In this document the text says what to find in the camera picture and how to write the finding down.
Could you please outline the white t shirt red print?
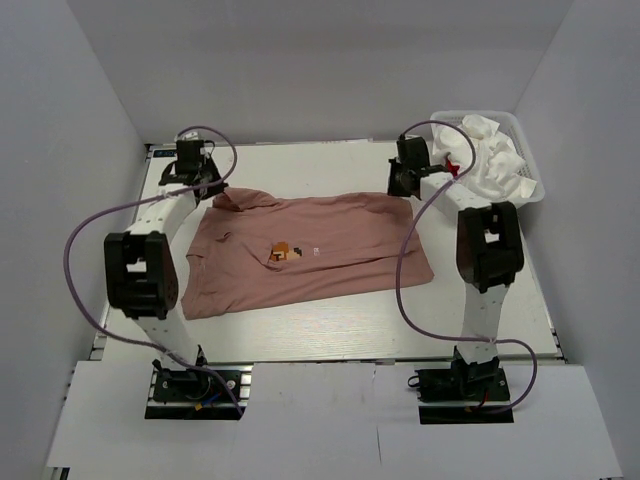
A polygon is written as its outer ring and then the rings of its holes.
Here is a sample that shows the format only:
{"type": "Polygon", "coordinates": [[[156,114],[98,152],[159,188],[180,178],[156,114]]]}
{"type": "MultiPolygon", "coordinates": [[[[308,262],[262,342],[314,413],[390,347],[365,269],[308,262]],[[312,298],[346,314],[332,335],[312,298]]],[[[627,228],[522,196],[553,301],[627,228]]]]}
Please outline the white t shirt red print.
{"type": "Polygon", "coordinates": [[[542,184],[526,172],[521,173],[527,165],[518,155],[480,156],[471,166],[470,158],[460,159],[448,153],[441,163],[457,183],[484,199],[510,201],[522,207],[544,198],[542,184]]]}

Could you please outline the pink t shirt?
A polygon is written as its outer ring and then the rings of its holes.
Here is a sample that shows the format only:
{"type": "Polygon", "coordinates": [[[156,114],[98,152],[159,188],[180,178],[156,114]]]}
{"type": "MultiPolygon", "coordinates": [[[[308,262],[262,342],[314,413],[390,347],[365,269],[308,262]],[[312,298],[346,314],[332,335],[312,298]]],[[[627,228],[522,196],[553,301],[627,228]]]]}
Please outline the pink t shirt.
{"type": "Polygon", "coordinates": [[[384,193],[283,199],[227,188],[187,251],[183,314],[196,320],[427,284],[434,273],[412,220],[408,201],[384,193]]]}

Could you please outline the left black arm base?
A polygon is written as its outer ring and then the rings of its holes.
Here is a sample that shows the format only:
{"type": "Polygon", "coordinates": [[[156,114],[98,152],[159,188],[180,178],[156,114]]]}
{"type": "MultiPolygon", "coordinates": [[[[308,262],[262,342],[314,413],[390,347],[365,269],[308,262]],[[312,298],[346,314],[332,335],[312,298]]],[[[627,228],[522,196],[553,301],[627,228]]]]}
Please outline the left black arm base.
{"type": "Polygon", "coordinates": [[[187,370],[169,370],[153,361],[145,419],[237,421],[248,403],[251,368],[222,367],[211,375],[187,370]]]}

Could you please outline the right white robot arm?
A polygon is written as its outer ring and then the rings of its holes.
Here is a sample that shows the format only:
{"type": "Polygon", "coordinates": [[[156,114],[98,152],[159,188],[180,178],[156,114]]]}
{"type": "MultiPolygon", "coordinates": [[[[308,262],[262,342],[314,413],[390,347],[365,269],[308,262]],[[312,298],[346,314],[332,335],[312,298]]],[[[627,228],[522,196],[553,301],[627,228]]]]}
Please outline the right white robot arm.
{"type": "Polygon", "coordinates": [[[423,138],[401,136],[396,146],[388,193],[433,198],[432,205],[457,225],[455,261],[465,282],[465,310],[451,384],[459,396],[472,399],[497,375],[493,340],[508,289],[524,266],[517,209],[509,201],[479,196],[456,182],[445,167],[432,165],[423,138]]]}

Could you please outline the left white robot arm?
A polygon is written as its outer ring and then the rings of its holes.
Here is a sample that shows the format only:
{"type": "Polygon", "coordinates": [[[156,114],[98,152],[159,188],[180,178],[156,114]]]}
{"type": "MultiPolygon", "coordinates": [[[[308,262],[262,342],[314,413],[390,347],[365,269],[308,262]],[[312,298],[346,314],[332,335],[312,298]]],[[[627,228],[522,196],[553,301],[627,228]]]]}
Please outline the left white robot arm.
{"type": "Polygon", "coordinates": [[[107,296],[121,311],[162,348],[161,365],[180,370],[177,387],[188,398],[199,399],[211,387],[211,374],[201,347],[187,332],[176,304],[179,281],[170,243],[180,225],[223,186],[206,185],[221,179],[211,158],[213,143],[183,139],[176,143],[176,159],[167,165],[158,185],[157,200],[125,232],[104,240],[107,296]]]}

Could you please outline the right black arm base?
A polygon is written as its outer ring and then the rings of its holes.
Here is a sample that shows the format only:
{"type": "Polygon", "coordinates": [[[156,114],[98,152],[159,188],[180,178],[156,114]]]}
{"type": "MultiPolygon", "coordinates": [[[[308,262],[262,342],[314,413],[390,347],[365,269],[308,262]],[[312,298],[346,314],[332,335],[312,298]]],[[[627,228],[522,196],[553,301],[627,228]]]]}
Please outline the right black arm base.
{"type": "Polygon", "coordinates": [[[512,424],[513,410],[503,368],[495,380],[463,393],[450,369],[416,370],[407,386],[417,393],[421,425],[512,424]]]}

